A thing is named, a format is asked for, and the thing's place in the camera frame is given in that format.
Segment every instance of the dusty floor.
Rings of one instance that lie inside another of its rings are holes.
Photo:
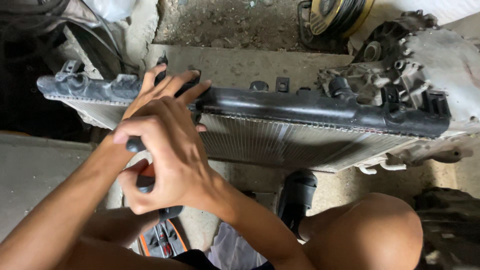
[[[188,0],[179,5],[177,0],[160,0],[153,43],[298,51],[297,4],[296,0]]]

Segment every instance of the black hose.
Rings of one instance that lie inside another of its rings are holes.
[[[337,15],[322,35],[339,36],[348,31],[360,17],[366,0],[344,0]]]

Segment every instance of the dirt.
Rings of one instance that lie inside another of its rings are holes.
[[[305,50],[298,41],[297,1],[252,2],[188,0],[186,5],[179,5],[177,0],[160,0],[160,22],[153,42],[196,47]]]

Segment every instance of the white plastic bag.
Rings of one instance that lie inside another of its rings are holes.
[[[222,222],[210,247],[208,260],[221,270],[251,270],[267,262],[229,224]]]
[[[116,22],[131,15],[136,0],[84,0],[100,17]]]

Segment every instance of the black sandal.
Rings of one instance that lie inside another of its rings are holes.
[[[296,171],[285,178],[280,194],[277,215],[300,240],[302,238],[298,233],[299,224],[307,210],[312,208],[317,184],[317,177],[311,171]]]

